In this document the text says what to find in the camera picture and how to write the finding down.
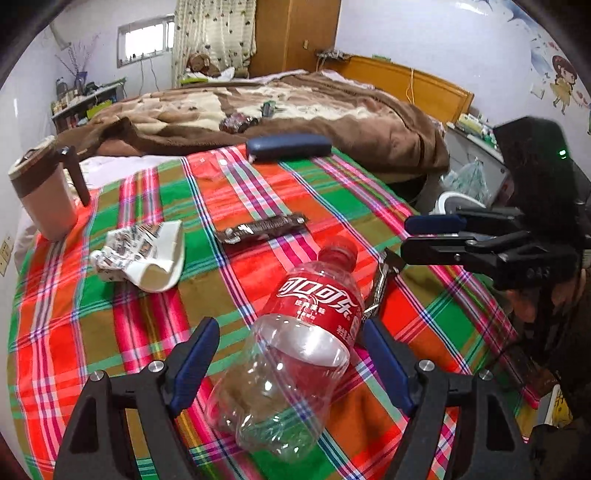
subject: wooden wardrobe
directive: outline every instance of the wooden wardrobe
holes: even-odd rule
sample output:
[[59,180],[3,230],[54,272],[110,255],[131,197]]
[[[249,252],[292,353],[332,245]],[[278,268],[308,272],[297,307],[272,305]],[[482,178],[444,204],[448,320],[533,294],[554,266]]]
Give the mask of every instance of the wooden wardrobe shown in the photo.
[[316,71],[316,50],[335,46],[341,0],[257,0],[251,77]]

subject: coca-cola bottle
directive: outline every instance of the coca-cola bottle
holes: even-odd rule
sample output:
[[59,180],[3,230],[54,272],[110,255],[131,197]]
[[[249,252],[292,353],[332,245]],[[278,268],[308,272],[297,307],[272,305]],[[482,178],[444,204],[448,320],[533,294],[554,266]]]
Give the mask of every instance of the coca-cola bottle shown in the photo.
[[337,236],[281,280],[207,402],[213,428],[287,462],[311,451],[359,330],[356,262],[355,244]]

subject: colorful checkered sheet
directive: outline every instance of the colorful checkered sheet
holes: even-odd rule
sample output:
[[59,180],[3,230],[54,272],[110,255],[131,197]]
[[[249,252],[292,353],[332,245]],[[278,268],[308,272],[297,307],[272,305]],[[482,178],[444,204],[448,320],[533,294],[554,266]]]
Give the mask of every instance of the colorful checkered sheet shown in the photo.
[[[404,220],[413,214],[384,184],[338,151],[327,158],[250,165],[245,148],[232,147],[179,158],[111,184],[93,192],[90,206],[79,212],[63,242],[37,238],[14,302],[9,389],[34,479],[52,477],[68,418],[92,371],[138,372],[187,340],[204,316],[221,326],[219,349],[195,402],[177,419],[200,469],[215,479],[383,476],[407,419],[389,402],[361,348],[352,354],[320,441],[299,465],[241,451],[233,438],[209,428],[203,409],[276,282],[293,266],[314,260],[325,240],[344,234],[356,242],[355,279],[363,295],[369,293],[380,251],[398,249],[407,236]],[[215,229],[291,212],[308,216],[309,231],[249,248],[224,248],[213,236]],[[103,283],[91,270],[89,252],[101,249],[108,231],[167,220],[182,220],[186,236],[184,273],[176,288],[146,294],[127,283]],[[491,357],[488,345],[498,351],[495,336],[508,328],[507,320],[474,276],[457,267],[407,267],[397,281],[384,323],[419,358],[470,373]],[[512,405],[521,416],[531,410],[519,394]],[[457,412],[449,410],[432,479],[443,478],[456,419]],[[129,423],[140,470],[155,479],[137,414],[130,414]]]

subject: fleece blanket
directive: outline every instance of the fleece blanket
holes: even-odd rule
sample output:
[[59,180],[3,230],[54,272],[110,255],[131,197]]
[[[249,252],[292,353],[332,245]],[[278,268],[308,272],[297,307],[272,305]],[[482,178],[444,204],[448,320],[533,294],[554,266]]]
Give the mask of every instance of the fleece blanket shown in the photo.
[[[260,118],[267,100],[279,109],[271,119],[243,134],[220,131],[220,121],[235,112]],[[58,141],[74,145],[82,158],[188,155],[290,132],[327,136],[387,183],[396,176],[442,173],[449,166],[437,126],[414,105],[320,74],[287,76],[266,85],[203,84],[146,94],[104,109]]]

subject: red bottle label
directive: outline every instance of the red bottle label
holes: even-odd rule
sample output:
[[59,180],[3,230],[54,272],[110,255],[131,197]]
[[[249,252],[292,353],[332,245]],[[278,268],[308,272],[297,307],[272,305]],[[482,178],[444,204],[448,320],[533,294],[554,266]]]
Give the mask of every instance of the red bottle label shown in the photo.
[[362,308],[355,295],[340,284],[302,272],[286,276],[263,312],[281,313],[317,325],[350,349],[359,331]]

